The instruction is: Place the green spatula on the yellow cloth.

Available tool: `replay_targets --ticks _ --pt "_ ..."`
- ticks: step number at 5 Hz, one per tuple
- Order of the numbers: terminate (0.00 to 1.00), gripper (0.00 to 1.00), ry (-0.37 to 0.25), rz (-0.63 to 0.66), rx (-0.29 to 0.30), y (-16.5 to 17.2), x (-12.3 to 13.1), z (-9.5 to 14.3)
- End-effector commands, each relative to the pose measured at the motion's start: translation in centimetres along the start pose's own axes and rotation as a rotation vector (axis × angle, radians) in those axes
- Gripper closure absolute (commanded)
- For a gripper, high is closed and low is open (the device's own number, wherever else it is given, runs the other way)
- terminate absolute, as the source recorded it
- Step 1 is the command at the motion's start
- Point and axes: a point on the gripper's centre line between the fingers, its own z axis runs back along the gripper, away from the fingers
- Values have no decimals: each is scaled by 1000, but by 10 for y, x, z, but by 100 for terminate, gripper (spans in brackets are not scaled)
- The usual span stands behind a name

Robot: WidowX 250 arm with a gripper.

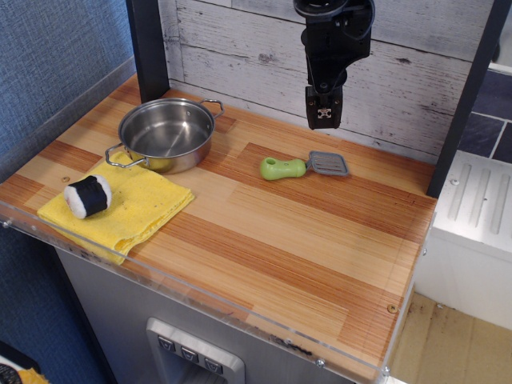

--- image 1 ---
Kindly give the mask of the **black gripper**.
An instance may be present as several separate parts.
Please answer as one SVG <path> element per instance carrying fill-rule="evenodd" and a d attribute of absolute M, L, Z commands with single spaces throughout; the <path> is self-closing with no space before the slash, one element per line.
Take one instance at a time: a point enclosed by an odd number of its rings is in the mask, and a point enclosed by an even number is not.
<path fill-rule="evenodd" d="M 312 130 L 337 129 L 346 69 L 370 54 L 372 9 L 302 7 L 300 15 L 306 20 L 301 40 L 311 85 L 306 87 L 308 125 Z"/>

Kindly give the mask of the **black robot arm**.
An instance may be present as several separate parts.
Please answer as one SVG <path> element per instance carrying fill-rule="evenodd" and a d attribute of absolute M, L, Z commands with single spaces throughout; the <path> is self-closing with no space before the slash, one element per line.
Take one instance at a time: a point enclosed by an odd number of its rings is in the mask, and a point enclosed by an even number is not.
<path fill-rule="evenodd" d="M 305 88 L 309 128 L 337 129 L 341 124 L 347 68 L 370 55 L 373 1 L 295 1 L 306 21 L 308 86 Z"/>

